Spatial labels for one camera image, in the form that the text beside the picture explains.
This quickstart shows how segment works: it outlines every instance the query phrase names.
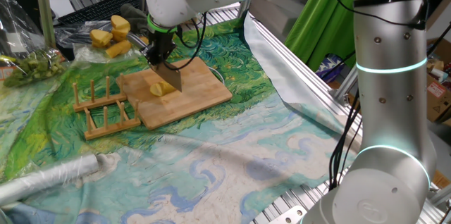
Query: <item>black keyboard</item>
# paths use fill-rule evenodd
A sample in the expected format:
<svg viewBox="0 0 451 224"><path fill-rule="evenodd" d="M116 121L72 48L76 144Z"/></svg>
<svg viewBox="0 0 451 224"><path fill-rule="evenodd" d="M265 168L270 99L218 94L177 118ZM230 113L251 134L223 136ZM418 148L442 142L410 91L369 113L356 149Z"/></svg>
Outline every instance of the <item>black keyboard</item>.
<svg viewBox="0 0 451 224"><path fill-rule="evenodd" d="M138 8L140 0L103 0L94 5L80 9L79 11L60 17L58 21L63 24L72 24L94 20L110 20L111 16L120 15L121 6L127 3Z"/></svg>

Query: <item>cable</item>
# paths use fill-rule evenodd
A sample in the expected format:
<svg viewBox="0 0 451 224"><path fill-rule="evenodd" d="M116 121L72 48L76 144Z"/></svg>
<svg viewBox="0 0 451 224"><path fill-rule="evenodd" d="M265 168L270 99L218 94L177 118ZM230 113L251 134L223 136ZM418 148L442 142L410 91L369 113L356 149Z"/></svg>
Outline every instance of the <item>cable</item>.
<svg viewBox="0 0 451 224"><path fill-rule="evenodd" d="M203 20L204 20L204 16L202 16L202 17L199 19L199 22L196 23L195 25L197 25L197 27L199 27L199 24L201 24Z"/></svg>
<svg viewBox="0 0 451 224"><path fill-rule="evenodd" d="M434 51L437 49L438 45L443 41L443 39L445 38L445 36L448 34L448 32L450 30L451 30L451 23L446 28L446 30L442 33L442 35L434 42L434 44L431 46L431 48L429 48L428 56L430 56L432 53L434 53Z"/></svg>
<svg viewBox="0 0 451 224"><path fill-rule="evenodd" d="M200 36L200 41L199 41L199 45L197 45L197 49L194 52L194 54L192 55L191 59L183 66L180 66L179 68L172 68L168 65L168 62L166 62L165 60L163 60L164 65L169 69L169 70L182 70L183 68L187 67L198 55L200 47L202 46L202 42L204 41L204 35L205 35L205 29L206 29L206 12L204 13L204 29L202 30L202 34Z"/></svg>
<svg viewBox="0 0 451 224"><path fill-rule="evenodd" d="M255 20L256 22L261 23L261 24L263 25L262 21L259 20L259 19L257 19L257 18L255 18L254 16L251 16L251 19L252 19L252 20Z"/></svg>
<svg viewBox="0 0 451 224"><path fill-rule="evenodd" d="M352 143L354 143L355 138L356 138L357 135L359 134L359 130L360 130L360 127L362 126L362 122L363 122L363 120L360 120L359 127L358 127L357 130L355 131L354 137L352 138L352 140L351 140L351 142L350 142L350 145L347 147L347 151L346 151L346 154L345 154L345 158L344 158L344 160L343 160L343 166L341 167L340 178L338 179L338 181L340 181L340 180L341 180L341 177L343 176L343 171L345 170L345 164L346 164L347 155L348 155L349 152L350 152Z"/></svg>
<svg viewBox="0 0 451 224"><path fill-rule="evenodd" d="M384 21L384 22L386 22L386 23L390 23L390 24L393 24L393 25L399 25L399 26L412 27L412 28L414 28L414 29L417 29L418 26L419 26L419 24L416 24L416 23L394 23L393 21L386 20L386 19L384 19L384 18L382 18L382 17L379 17L379 16L377 16L377 15L372 15L372 14L369 14L369 13L363 13L363 12L355 11L354 9L348 8L346 5L344 5L343 2L341 2L341 0L337 0L337 2L338 2L344 9L346 9L346 10L348 10L348 11L350 11L350 12L353 12L353 13L356 13L356 14L359 14L359 15L365 15L365 16L368 16L368 17L376 18L376 19L382 20L382 21Z"/></svg>
<svg viewBox="0 0 451 224"><path fill-rule="evenodd" d="M357 90L356 98L354 99L354 102L352 103L352 107L350 109L350 113L348 114L347 121L345 124L345 129L343 130L343 134L341 135L341 138L338 140L337 146L335 147L332 156L330 157L329 161L329 190L332 190L338 186L337 176L338 171L340 171L340 160L342 156L342 151L345 146L346 136L349 132L355 118L357 117L357 114L360 111L360 105L357 107L357 102L359 99L359 90Z"/></svg>
<svg viewBox="0 0 451 224"><path fill-rule="evenodd" d="M443 216L442 220L439 222L439 224L443 224L445 222L446 217L448 217L448 214L450 214L451 206L448 207L448 210L446 211L445 215Z"/></svg>
<svg viewBox="0 0 451 224"><path fill-rule="evenodd" d="M337 70L342 64L346 63L346 61L348 61L350 58L352 58L353 55L355 55L355 50L352 53L350 53L349 55L347 55L345 57L345 59L343 59L343 61L339 62L339 64L334 66L332 68L332 70L328 71L325 75L321 76L321 79L322 80L326 79L331 73L333 73L333 71Z"/></svg>
<svg viewBox="0 0 451 224"><path fill-rule="evenodd" d="M427 21L429 18L429 9L431 7L431 5L429 4L429 0L426 0L426 4L428 5L428 7L426 8L426 18L424 19L425 21Z"/></svg>
<svg viewBox="0 0 451 224"><path fill-rule="evenodd" d="M219 77L221 77L221 80L222 80L222 82L223 82L223 85L225 85L226 82L225 82L224 77L222 76L222 74L220 74L220 73L217 71L217 69L215 69L215 68L211 68L211 67L209 67L209 68L210 68L210 70L212 70L212 71L214 71L215 73L217 73L217 74L219 75Z"/></svg>
<svg viewBox="0 0 451 224"><path fill-rule="evenodd" d="M186 44L185 41L183 41L183 31L182 31L182 27L180 25L178 26L177 36L178 36L178 38L180 38L180 41L182 42L182 44L185 47L187 47L189 49L194 49L199 45L200 34L199 34L199 26L197 26L196 22L193 19L191 19L191 21L192 21L192 24L194 24L194 27L196 28L196 32L197 32L196 44L194 46L190 46L190 45Z"/></svg>

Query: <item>green fabric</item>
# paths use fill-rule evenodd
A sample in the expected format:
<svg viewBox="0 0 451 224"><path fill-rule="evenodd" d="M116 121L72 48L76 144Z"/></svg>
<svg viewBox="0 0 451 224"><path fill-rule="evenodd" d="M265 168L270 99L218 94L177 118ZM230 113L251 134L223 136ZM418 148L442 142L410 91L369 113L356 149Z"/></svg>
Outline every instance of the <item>green fabric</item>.
<svg viewBox="0 0 451 224"><path fill-rule="evenodd" d="M352 7L353 0L341 1ZM345 58L354 51L353 13L336 0L309 0L285 45L313 71L329 53ZM352 67L355 57L346 64Z"/></svg>
<svg viewBox="0 0 451 224"><path fill-rule="evenodd" d="M230 101L210 108L208 112L196 113L155 130L148 130L141 125L97 140L84 139L83 132L87 130L86 118L83 112L73 111L73 83L78 84L80 101L86 101L90 96L90 80L95 82L96 96L102 97L105 93L106 76L110 76L114 82L113 79L121 73L127 75L148 69L149 66L143 57L117 63L74 62L58 80L54 90L41 100L11 149L9 147L12 142L3 151L5 154L9 150L9 153L6 163L3 163L5 156L0 156L0 174L2 174L0 180L9 180L26 173L30 162L40 166L85 152L106 154L124 145L149 150L153 143L165 133L179 134L193 126L200 128L202 124L210 120L233 118L261 100L267 99L276 91L246 44L240 39L241 36L242 20L232 20L208 27L199 52L199 57L208 66L217 69L224 77L225 85L233 93ZM197 33L194 30L185 32L184 37L187 39L187 44L193 45L196 42ZM192 56L194 49L184 47L179 39L174 41L178 48L171 54L169 62ZM118 91L118 86L111 84L111 94L117 94ZM125 103L125 111L132 114L130 117L134 117L129 102ZM96 108L91 112L96 125L103 126L103 109ZM118 107L111 107L109 122L117 123L118 118Z"/></svg>

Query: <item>table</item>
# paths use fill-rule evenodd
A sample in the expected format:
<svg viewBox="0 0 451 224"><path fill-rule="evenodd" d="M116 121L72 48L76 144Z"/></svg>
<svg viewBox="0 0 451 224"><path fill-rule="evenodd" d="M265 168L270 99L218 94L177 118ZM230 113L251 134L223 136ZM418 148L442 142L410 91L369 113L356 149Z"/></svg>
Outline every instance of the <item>table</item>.
<svg viewBox="0 0 451 224"><path fill-rule="evenodd" d="M92 3L100 0L70 0L75 10L84 8ZM212 10L207 15L207 24L214 25L223 21L237 18L239 14L238 4L233 4L220 9ZM319 77L317 77L306 65L299 61L288 48L277 40L261 23L255 22L256 27L264 37L264 39L276 50L277 54L284 59L286 63L296 72L299 80L304 81L313 93L318 97L324 106L334 114L346 115L349 113L349 108L339 104L330 94L330 87L325 84ZM354 122L354 128L357 128L360 120L359 116ZM259 216L257 216L252 223L266 224L277 219L280 215L298 206L298 211L305 214L327 191L328 183L325 182L317 188L310 188L308 185L301 185L298 188L290 189L277 200L275 200L268 208L266 208ZM294 220L299 212L288 212L288 216L292 216ZM443 213L434 209L434 207L426 202L421 219L419 223L437 223Z"/></svg>

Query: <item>painted tablecloth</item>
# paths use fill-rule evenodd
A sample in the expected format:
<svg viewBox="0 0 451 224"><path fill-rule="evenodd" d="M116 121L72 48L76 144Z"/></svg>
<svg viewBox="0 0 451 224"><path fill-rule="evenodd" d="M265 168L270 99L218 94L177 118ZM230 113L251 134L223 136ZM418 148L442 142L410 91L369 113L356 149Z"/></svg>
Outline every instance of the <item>painted tablecloth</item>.
<svg viewBox="0 0 451 224"><path fill-rule="evenodd" d="M196 34L185 38L193 45ZM178 45L171 59L192 52ZM72 108L74 82L80 101L90 98L91 79L101 97L107 75L148 69L143 58L76 61L53 82L2 94L3 181L84 153L99 154L102 166L82 180L9 206L11 221L249 223L285 190L302 183L316 186L327 178L338 135L282 102L244 41L242 21L208 27L199 56L222 74L232 100L156 130L141 125L86 141L86 117ZM119 92L116 84L111 92ZM25 101L26 114L32 115L21 115ZM134 116L128 102L125 110ZM91 113L101 127L103 109ZM118 107L110 107L109 123L118 119Z"/></svg>

